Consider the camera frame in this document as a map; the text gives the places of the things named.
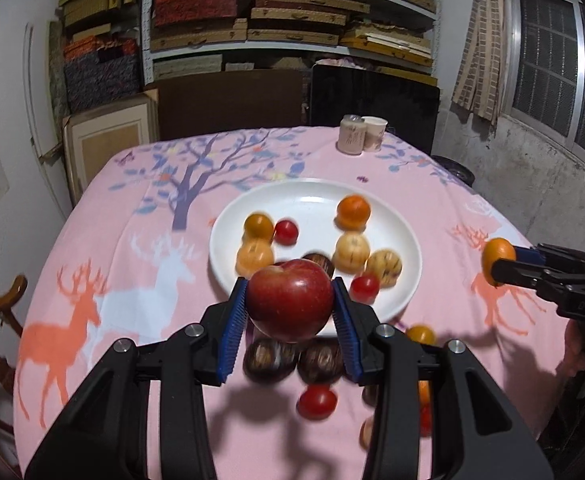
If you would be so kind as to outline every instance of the shelving unit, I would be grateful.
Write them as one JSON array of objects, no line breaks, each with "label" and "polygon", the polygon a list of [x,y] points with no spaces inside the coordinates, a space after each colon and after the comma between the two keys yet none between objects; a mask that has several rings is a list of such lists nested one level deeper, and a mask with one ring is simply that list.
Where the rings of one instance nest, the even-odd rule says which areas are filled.
[{"label": "shelving unit", "polygon": [[[437,5],[437,14],[427,9],[411,4],[403,0],[358,0],[375,9],[396,17],[397,22],[402,26],[414,30],[433,30],[433,58],[436,63],[436,44],[438,34],[438,13],[440,12]],[[288,41],[241,41],[236,43],[210,43],[201,46],[182,47],[158,52],[150,50],[150,13],[152,10],[152,0],[142,0],[141,2],[141,43],[143,49],[143,72],[146,84],[154,81],[153,63],[159,59],[169,59],[183,56],[193,56],[210,52],[222,52],[225,50],[250,50],[250,49],[268,49],[268,50],[303,50],[307,52],[324,52],[327,54],[338,54],[341,56],[360,57],[364,59],[376,60],[386,64],[393,64],[405,68],[418,70],[422,73],[432,74],[434,69],[428,69],[412,62],[397,59],[389,56],[381,56],[366,50],[348,48],[345,46],[325,46],[310,43],[293,43]]]}]

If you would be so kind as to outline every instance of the framed picture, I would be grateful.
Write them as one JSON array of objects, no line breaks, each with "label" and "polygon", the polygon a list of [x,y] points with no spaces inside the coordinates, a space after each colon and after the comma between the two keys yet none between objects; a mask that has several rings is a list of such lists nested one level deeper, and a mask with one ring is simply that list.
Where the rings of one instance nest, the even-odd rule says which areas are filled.
[{"label": "framed picture", "polygon": [[159,140],[157,96],[157,90],[148,91],[64,120],[64,152],[73,205],[114,155]]}]

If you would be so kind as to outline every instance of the pink cloth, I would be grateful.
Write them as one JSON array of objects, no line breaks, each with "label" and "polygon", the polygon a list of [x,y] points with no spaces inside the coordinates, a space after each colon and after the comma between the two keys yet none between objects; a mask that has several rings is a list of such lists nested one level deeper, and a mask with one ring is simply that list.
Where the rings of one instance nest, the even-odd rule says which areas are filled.
[{"label": "pink cloth", "polygon": [[[225,299],[207,262],[215,218],[241,192],[287,178],[342,182],[394,206],[423,251],[418,290],[395,321],[426,323],[440,341],[463,339],[530,429],[544,427],[562,383],[555,370],[565,320],[527,290],[489,286],[480,267],[486,240],[526,245],[524,237],[405,142],[386,136],[380,152],[352,157],[337,152],[337,134],[336,128],[242,130],[141,146],[106,165],[63,228],[32,298],[15,391],[22,470],[90,363],[115,339],[160,340]],[[238,363],[243,354],[242,344]],[[359,429],[371,415],[361,389],[339,381],[336,412],[320,423],[296,414],[303,389],[297,374],[272,388],[255,386],[240,366],[222,388],[205,388],[221,480],[361,478]],[[160,478],[158,390],[151,388],[148,422],[151,479]],[[422,439],[421,478],[428,477],[430,452],[429,439]]]}]

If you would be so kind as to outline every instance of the plate rim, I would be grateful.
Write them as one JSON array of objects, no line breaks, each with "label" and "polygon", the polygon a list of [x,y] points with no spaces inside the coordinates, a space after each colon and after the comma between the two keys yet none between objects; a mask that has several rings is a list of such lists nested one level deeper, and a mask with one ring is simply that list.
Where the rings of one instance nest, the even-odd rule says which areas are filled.
[{"label": "plate rim", "polygon": [[[261,186],[253,187],[249,191],[242,192],[238,196],[236,196],[233,200],[228,202],[224,206],[224,208],[221,210],[221,212],[217,215],[217,218],[216,218],[214,224],[212,225],[212,229],[210,230],[210,237],[208,237],[208,263],[210,264],[210,269],[212,270],[212,273],[214,275],[215,280],[217,280],[218,285],[224,290],[224,292],[226,292],[228,295],[230,295],[230,292],[226,291],[226,288],[224,287],[223,283],[219,279],[219,275],[221,272],[216,266],[216,261],[214,261],[210,257],[210,255],[212,254],[212,240],[214,239],[214,235],[215,235],[217,227],[219,225],[217,222],[219,220],[219,218],[224,214],[226,209],[233,206],[235,204],[235,202],[242,200],[243,197],[245,197],[246,195],[248,195],[252,192],[256,192],[258,189],[263,189],[264,187],[282,186],[282,185],[298,183],[298,182],[311,182],[313,184],[330,184],[332,186],[337,185],[338,187],[343,187],[345,189],[349,189],[357,194],[362,194],[364,196],[367,194],[367,195],[373,197],[374,200],[379,202],[381,205],[385,206],[387,209],[392,211],[397,217],[399,217],[399,219],[403,222],[405,227],[407,227],[408,232],[410,232],[410,234],[413,237],[413,240],[416,243],[417,254],[419,257],[419,266],[418,266],[418,271],[417,271],[417,275],[416,275],[415,285],[413,285],[409,291],[408,300],[405,302],[405,305],[400,310],[398,310],[395,314],[393,314],[392,317],[397,317],[400,314],[402,314],[403,311],[405,311],[405,309],[407,308],[407,306],[410,303],[410,301],[412,300],[412,298],[414,297],[414,295],[416,294],[417,288],[419,287],[419,284],[421,283],[421,276],[423,273],[423,251],[421,250],[421,244],[419,243],[419,238],[416,236],[415,230],[413,229],[412,225],[410,225],[410,222],[408,222],[399,211],[397,211],[393,206],[388,204],[385,200],[381,200],[374,193],[368,193],[360,188],[350,186],[349,184],[337,182],[336,180],[328,180],[326,178],[303,177],[303,178],[289,178],[286,180],[279,180],[277,182],[268,182],[266,184],[261,184]],[[335,335],[319,335],[318,334],[316,337],[334,337],[334,336],[336,336],[336,333],[335,333]]]}]

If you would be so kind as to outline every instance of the silver bolt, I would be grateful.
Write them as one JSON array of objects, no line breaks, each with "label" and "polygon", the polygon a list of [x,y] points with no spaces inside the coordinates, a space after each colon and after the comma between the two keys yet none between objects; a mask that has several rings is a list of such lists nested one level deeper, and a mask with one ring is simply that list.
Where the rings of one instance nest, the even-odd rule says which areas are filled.
[{"label": "silver bolt", "polygon": [[204,327],[199,323],[192,323],[186,327],[186,335],[189,337],[199,337],[204,333]]},{"label": "silver bolt", "polygon": [[448,348],[455,354],[463,354],[466,351],[466,344],[459,339],[451,339],[448,341]]},{"label": "silver bolt", "polygon": [[117,352],[117,354],[123,354],[124,352],[130,350],[131,346],[132,341],[130,341],[130,339],[122,337],[121,339],[117,339],[117,341],[114,342],[114,344],[112,345],[112,349],[115,352]]},{"label": "silver bolt", "polygon": [[380,335],[381,337],[392,337],[395,335],[395,327],[389,324],[381,324],[376,329],[375,332]]}]

